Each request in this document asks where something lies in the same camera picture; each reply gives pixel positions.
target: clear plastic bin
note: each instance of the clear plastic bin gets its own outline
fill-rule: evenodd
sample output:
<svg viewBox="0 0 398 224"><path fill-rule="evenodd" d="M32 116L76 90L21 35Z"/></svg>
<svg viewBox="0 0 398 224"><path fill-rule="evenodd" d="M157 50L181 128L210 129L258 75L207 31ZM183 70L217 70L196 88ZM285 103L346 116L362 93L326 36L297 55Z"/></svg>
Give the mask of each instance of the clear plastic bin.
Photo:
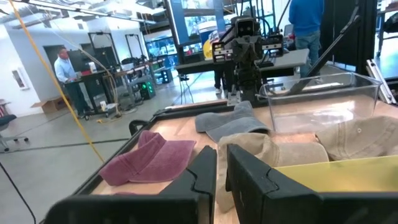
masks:
<svg viewBox="0 0 398 224"><path fill-rule="evenodd" d="M381 82L355 73L339 73L263 85L274 131L308 133L354 118L373 115Z"/></svg>

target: man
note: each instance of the man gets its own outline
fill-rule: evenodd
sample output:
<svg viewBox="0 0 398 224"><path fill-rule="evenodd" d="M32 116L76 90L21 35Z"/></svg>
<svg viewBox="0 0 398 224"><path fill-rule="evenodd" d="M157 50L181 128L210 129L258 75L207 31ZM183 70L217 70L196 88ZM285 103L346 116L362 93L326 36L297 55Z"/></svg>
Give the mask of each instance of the man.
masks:
<svg viewBox="0 0 398 224"><path fill-rule="evenodd" d="M310 65L300 67L300 77L305 78L310 66L319 59L320 26L324 0L292 0L289 21L294 25L297 50L310 49Z"/></svg>
<svg viewBox="0 0 398 224"><path fill-rule="evenodd" d="M54 69L58 81L64 84L69 98L75 105L79 118L83 118L85 110L90 110L90 107L81 92L79 83L73 83L77 80L77 75L70 63L68 51L65 47L60 48L58 59L54 62Z"/></svg>

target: baseball cap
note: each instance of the baseball cap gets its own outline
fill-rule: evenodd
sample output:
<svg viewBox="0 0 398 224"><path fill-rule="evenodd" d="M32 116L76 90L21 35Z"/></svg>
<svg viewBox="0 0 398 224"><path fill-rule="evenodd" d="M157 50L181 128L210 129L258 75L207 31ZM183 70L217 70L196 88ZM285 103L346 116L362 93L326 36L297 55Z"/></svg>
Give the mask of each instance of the baseball cap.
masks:
<svg viewBox="0 0 398 224"><path fill-rule="evenodd" d="M109 185L173 180L187 167L196 141L166 141L159 133L143 131L138 149L109 161L99 172Z"/></svg>
<svg viewBox="0 0 398 224"><path fill-rule="evenodd" d="M198 133L206 132L214 142L232 134L269 131L265 124L254 117L249 101L238 103L229 114L200 114L195 118L195 128Z"/></svg>
<svg viewBox="0 0 398 224"><path fill-rule="evenodd" d="M227 170L227 145L237 144L271 167L293 166L328 162L328 155L317 142L274 143L266 134L243 133L221 138L218 143L218 174L216 201L221 212L234 207L231 192L225 190Z"/></svg>
<svg viewBox="0 0 398 224"><path fill-rule="evenodd" d="M334 161L398 154L398 119L352 119L315 133Z"/></svg>

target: yellow object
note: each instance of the yellow object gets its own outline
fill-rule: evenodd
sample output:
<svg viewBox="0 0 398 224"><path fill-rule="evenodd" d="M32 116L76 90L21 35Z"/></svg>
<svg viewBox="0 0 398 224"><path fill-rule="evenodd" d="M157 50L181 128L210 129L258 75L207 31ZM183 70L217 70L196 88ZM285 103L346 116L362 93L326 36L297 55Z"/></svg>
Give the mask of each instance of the yellow object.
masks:
<svg viewBox="0 0 398 224"><path fill-rule="evenodd" d="M95 152L95 154L98 156L98 158L100 159L101 162L105 162L105 160L102 158L101 154L96 150L96 148L94 147L93 141L90 139L90 137L87 135L85 129L83 128L83 126L81 125L81 123L79 122L74 110L72 109L72 107L70 106L68 100L66 99L65 95L62 92L62 89L58 83L58 80L55 78L55 75L53 74L52 70L49 68L49 66L45 63L45 60L43 59L43 56L40 54L35 42L32 39L32 36L30 36L29 31L26 29L26 26L24 24L24 22L21 19L21 16L18 13L18 10L15 8L15 5L13 3L12 0L9 0L13 10L14 10L14 14L16 15L16 17L18 18L19 22L21 23L21 26L26 34L26 36L29 39L30 44L32 45L33 49L35 50L37 56L39 57L40 61L43 63L47 73L50 75L50 78L52 79L52 81L54 82L55 87L57 87L57 90L60 92L62 99L64 100L65 104L68 106L68 109L70 110L73 119L75 120L76 124L78 125L78 127L80 128L81 133L84 135L84 137L86 138L88 144L91 146L91 148L93 149L93 151Z"/></svg>
<svg viewBox="0 0 398 224"><path fill-rule="evenodd" d="M213 52L212 52L210 39L206 40L205 44L203 44L203 53L205 54L205 58L206 59L212 59L213 58Z"/></svg>
<svg viewBox="0 0 398 224"><path fill-rule="evenodd" d="M317 192L398 191L398 156L276 168Z"/></svg>

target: maroon baseball cap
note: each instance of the maroon baseball cap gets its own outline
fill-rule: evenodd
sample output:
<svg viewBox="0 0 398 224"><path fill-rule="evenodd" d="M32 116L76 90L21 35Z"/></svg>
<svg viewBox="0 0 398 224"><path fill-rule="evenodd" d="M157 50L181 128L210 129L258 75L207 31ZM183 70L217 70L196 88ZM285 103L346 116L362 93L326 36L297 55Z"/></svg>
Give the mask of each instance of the maroon baseball cap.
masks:
<svg viewBox="0 0 398 224"><path fill-rule="evenodd" d="M177 178L188 166L196 141L166 141L143 131L138 149L113 158L99 172L109 185L154 183Z"/></svg>

